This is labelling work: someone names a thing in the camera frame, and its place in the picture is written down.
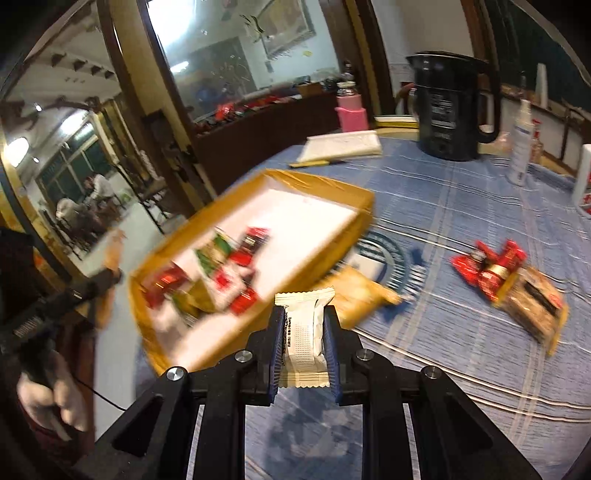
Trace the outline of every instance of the painting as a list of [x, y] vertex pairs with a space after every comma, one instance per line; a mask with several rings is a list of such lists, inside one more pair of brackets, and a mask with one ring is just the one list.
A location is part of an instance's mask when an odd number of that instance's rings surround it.
[[259, 14], [262, 43], [273, 59], [299, 42], [314, 36], [305, 0], [271, 0]]

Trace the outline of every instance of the ceiling light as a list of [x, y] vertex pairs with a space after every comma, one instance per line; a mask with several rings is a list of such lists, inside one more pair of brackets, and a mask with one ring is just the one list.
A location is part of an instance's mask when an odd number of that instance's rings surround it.
[[4, 158], [16, 167], [29, 151], [29, 142], [25, 137], [17, 138], [4, 149]]
[[170, 67], [170, 71], [173, 73], [181, 73], [183, 70], [186, 70], [189, 66], [187, 61], [182, 61], [181, 63], [177, 63], [176, 65]]
[[163, 47], [178, 40], [194, 18], [195, 0], [151, 0], [148, 13]]
[[86, 116], [85, 110], [80, 110], [68, 118], [66, 118], [63, 123], [61, 124], [61, 131], [64, 135], [71, 135], [76, 130], [80, 128], [82, 122], [84, 121], [84, 117]]

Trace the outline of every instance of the green package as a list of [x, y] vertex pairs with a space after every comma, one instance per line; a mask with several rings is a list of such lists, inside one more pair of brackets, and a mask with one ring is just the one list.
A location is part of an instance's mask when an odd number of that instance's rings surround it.
[[232, 253], [230, 239], [221, 231], [216, 231], [213, 239], [195, 250], [201, 268], [208, 277], [223, 265]]

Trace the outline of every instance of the blue tablecloth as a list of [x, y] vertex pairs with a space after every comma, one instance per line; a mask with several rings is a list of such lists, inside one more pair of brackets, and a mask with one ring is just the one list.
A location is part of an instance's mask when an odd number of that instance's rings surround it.
[[[426, 275], [410, 290], [409, 308], [378, 310], [356, 331], [395, 365], [444, 367], [544, 479], [560, 478], [591, 436], [591, 223], [570, 206], [573, 182], [530, 166], [519, 188], [506, 180], [505, 160], [454, 163], [411, 141], [383, 138], [382, 145], [381, 158], [306, 169], [374, 191], [372, 233], [392, 240], [408, 262], [411, 251], [422, 252]], [[247, 177], [286, 168], [301, 149], [286, 149]], [[552, 357], [449, 263], [478, 239], [500, 249], [507, 238], [570, 306]], [[141, 352], [138, 365], [141, 390], [150, 377]], [[271, 408], [247, 407], [245, 448], [247, 478], [358, 479], [361, 408], [339, 408], [324, 389], [280, 389]]]

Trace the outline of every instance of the metal screw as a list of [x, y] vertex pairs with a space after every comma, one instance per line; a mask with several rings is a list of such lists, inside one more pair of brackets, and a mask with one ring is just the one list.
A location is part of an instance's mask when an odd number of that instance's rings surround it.
[[434, 380], [441, 376], [441, 368], [436, 367], [435, 365], [427, 365], [425, 368], [423, 368], [423, 373], [427, 378]]
[[180, 380], [184, 376], [184, 371], [180, 367], [172, 367], [169, 368], [166, 372], [166, 378], [172, 380], [173, 382]]
[[375, 353], [373, 353], [369, 348], [362, 348], [355, 352], [355, 356], [359, 358], [359, 360], [363, 360], [364, 362], [371, 360], [374, 357], [374, 355]]
[[248, 350], [240, 350], [239, 352], [236, 352], [234, 358], [236, 359], [236, 361], [245, 364], [252, 358], [252, 353]]

